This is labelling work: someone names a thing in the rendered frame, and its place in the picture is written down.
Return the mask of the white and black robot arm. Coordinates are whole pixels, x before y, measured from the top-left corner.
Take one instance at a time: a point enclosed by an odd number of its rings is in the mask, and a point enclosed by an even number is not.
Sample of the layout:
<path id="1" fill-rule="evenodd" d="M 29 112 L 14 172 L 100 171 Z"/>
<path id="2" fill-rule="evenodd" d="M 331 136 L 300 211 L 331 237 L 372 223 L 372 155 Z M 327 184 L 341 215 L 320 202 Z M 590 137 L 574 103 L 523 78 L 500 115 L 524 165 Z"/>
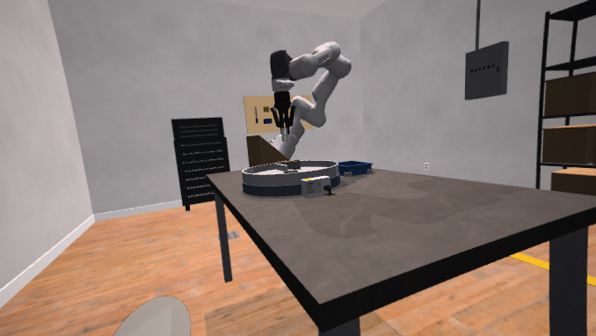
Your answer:
<path id="1" fill-rule="evenodd" d="M 295 80 L 314 76 L 318 68 L 327 69 L 312 91 L 316 102 L 314 105 L 299 96 L 291 100 L 291 104 L 296 108 L 293 126 L 289 128 L 290 142 L 287 140 L 282 142 L 281 134 L 270 141 L 274 148 L 289 159 L 294 154 L 295 146 L 305 132 L 302 119 L 317 128 L 323 126 L 326 122 L 325 104 L 327 99 L 335 89 L 338 80 L 346 77 L 351 71 L 351 62 L 340 53 L 339 44 L 329 42 L 313 50 L 312 55 L 305 54 L 295 59 L 291 58 L 286 50 L 277 50 L 271 54 L 272 88 L 275 92 L 291 90 Z"/>

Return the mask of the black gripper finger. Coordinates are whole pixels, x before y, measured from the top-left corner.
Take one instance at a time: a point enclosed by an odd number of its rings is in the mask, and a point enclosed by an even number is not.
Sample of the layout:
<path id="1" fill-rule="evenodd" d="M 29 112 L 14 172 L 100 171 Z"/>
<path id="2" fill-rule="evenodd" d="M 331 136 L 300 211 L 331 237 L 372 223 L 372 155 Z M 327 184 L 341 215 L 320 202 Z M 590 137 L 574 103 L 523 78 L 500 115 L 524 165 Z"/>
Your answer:
<path id="1" fill-rule="evenodd" d="M 290 108 L 291 108 L 291 110 L 290 110 L 290 117 L 288 118 L 288 111 L 286 111 L 286 105 L 283 104 L 283 113 L 284 113 L 284 117 L 285 117 L 285 130 L 286 130 L 286 140 L 287 140 L 287 142 L 290 142 L 290 139 L 289 139 L 289 134 L 290 134 L 289 128 L 291 126 L 293 126 L 293 122 L 294 122 L 294 110 L 295 110 L 296 106 L 290 104 Z"/>
<path id="2" fill-rule="evenodd" d="M 276 107 L 274 106 L 274 107 L 270 108 L 270 110 L 273 113 L 273 118 L 275 120 L 276 127 L 277 128 L 280 128 L 282 142 L 285 142 L 286 141 L 286 137 L 285 137 L 285 129 L 284 129 L 284 119 L 283 119 L 283 112 L 280 110 L 280 105 L 278 105 L 278 111 L 279 111 L 280 120 L 279 120 L 278 115 L 277 115 L 277 112 L 276 112 Z"/>

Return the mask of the blue crate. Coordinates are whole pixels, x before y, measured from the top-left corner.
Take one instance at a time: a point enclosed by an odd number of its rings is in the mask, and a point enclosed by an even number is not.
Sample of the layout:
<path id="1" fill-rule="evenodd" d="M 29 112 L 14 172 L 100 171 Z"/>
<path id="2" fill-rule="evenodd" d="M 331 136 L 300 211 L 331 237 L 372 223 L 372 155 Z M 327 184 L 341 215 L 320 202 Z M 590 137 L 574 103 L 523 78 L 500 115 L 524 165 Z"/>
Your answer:
<path id="1" fill-rule="evenodd" d="M 345 161 L 338 163 L 338 171 L 340 175 L 351 177 L 361 174 L 373 173 L 373 163 L 359 162 L 359 161 Z"/>

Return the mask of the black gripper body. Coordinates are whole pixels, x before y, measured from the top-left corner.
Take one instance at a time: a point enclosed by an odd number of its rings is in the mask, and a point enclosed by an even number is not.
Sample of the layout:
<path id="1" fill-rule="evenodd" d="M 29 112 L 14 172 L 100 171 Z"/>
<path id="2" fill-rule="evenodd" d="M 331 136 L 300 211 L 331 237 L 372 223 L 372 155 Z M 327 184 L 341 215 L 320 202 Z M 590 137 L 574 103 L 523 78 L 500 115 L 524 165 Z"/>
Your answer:
<path id="1" fill-rule="evenodd" d="M 274 106 L 278 110 L 278 105 L 280 105 L 280 110 L 283 112 L 283 104 L 286 105 L 286 111 L 288 111 L 291 101 L 290 101 L 290 93 L 289 91 L 277 91 L 274 93 Z"/>

